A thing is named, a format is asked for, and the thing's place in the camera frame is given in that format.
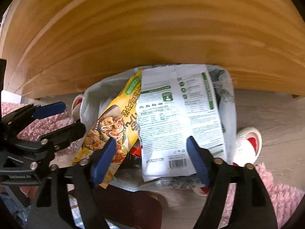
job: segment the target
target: green icon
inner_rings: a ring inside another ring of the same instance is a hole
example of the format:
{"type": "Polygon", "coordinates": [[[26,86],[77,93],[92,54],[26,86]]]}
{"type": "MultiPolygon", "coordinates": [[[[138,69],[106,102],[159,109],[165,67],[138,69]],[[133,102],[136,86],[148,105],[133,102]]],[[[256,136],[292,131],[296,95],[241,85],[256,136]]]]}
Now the green icon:
{"type": "Polygon", "coordinates": [[[163,101],[168,102],[173,100],[172,92],[165,92],[162,94],[163,101]]]}

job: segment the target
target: plaid fabric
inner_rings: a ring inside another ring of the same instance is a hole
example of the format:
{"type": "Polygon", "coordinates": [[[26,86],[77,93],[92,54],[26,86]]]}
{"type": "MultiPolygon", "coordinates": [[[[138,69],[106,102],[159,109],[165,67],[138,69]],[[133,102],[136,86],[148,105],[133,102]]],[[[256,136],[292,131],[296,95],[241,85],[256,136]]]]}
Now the plaid fabric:
{"type": "MultiPolygon", "coordinates": [[[[81,219],[81,215],[80,215],[80,211],[79,211],[79,208],[78,208],[76,198],[69,195],[69,202],[70,202],[70,207],[71,207],[71,211],[72,211],[72,215],[73,215],[75,225],[78,226],[79,228],[85,229],[85,227],[83,225],[83,220],[81,219]]],[[[110,229],[119,229],[117,226],[115,226],[114,224],[112,224],[108,220],[106,220],[106,222],[108,223],[108,226],[109,226],[110,229]]]]}

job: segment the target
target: barcode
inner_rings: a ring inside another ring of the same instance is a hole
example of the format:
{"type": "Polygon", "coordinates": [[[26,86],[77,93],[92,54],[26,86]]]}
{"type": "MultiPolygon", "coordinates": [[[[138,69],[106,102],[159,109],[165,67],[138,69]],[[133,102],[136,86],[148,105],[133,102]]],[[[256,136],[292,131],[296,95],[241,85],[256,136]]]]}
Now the barcode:
{"type": "Polygon", "coordinates": [[[175,169],[175,168],[182,168],[186,166],[186,158],[185,159],[179,159],[179,160],[170,160],[170,168],[175,169]]]}

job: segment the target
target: wooden cabinet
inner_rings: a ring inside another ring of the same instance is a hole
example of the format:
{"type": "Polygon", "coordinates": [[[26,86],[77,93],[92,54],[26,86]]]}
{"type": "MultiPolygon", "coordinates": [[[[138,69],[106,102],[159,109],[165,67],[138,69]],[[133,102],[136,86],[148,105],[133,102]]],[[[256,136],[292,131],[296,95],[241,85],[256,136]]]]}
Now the wooden cabinet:
{"type": "Polygon", "coordinates": [[[4,89],[81,92],[132,67],[209,63],[234,86],[305,95],[305,23],[291,0],[14,0],[4,89]]]}

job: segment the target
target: green oval label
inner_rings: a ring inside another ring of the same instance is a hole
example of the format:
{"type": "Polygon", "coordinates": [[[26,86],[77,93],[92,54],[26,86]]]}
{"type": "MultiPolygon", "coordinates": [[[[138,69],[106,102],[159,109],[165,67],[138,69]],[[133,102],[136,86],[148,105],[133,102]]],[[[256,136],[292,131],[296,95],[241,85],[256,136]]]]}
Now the green oval label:
{"type": "Polygon", "coordinates": [[[138,86],[138,84],[141,82],[141,77],[142,76],[137,76],[135,77],[131,82],[130,84],[128,85],[126,91],[125,91],[125,94],[126,95],[130,95],[134,90],[135,88],[138,86]]]}

